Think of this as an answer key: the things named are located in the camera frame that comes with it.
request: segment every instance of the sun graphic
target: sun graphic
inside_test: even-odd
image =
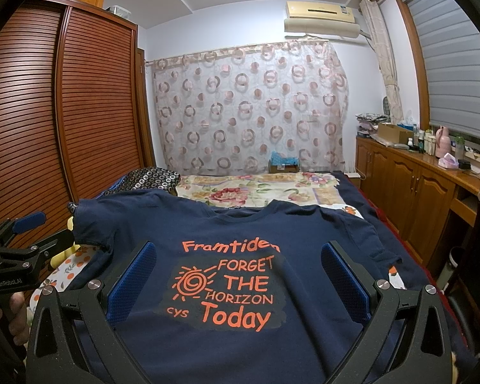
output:
[[[177,283],[172,285],[172,288],[177,289],[178,293],[173,296],[173,300],[176,300],[178,297],[181,297],[182,301],[185,301],[185,297],[192,296],[193,299],[200,299],[199,293],[203,290],[206,291],[213,291],[209,287],[206,287],[208,284],[212,284],[213,280],[211,278],[217,274],[214,271],[211,274],[205,274],[213,269],[216,269],[217,266],[209,267],[205,270],[197,268],[196,266],[192,266],[192,268],[188,268],[185,266],[181,266],[184,271],[180,271],[178,274],[182,274],[182,276],[175,277],[175,280],[178,280]]]

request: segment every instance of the yellow air conditioner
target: yellow air conditioner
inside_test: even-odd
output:
[[[288,14],[288,18],[284,20],[286,33],[314,33],[356,38],[361,31],[352,9],[344,5],[288,1],[286,11]]]

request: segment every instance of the wardrobe door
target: wardrobe door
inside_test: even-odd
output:
[[[137,126],[135,30],[76,8],[67,12],[62,126],[76,196],[94,197],[142,167]]]
[[[54,128],[52,74],[62,8],[24,4],[0,32],[0,221],[34,211],[29,245],[64,228],[69,201]]]

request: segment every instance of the sheer curtain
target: sheer curtain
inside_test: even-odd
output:
[[[326,40],[193,53],[152,63],[169,169],[263,173],[273,150],[306,171],[343,170],[348,82]]]
[[[376,1],[362,0],[360,7],[368,29],[370,30],[372,43],[375,48],[375,53],[377,54],[377,59],[379,60],[380,71],[384,78],[386,95],[388,96],[389,108],[391,110],[391,122],[398,124],[403,121],[404,116],[397,82],[395,58],[393,56],[393,50],[391,49],[391,43],[389,42],[386,23],[384,22],[384,17]]]

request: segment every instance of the wooden wardrobe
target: wooden wardrobe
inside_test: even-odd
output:
[[[64,228],[67,203],[152,166],[137,25],[76,0],[27,0],[0,33],[0,221]]]

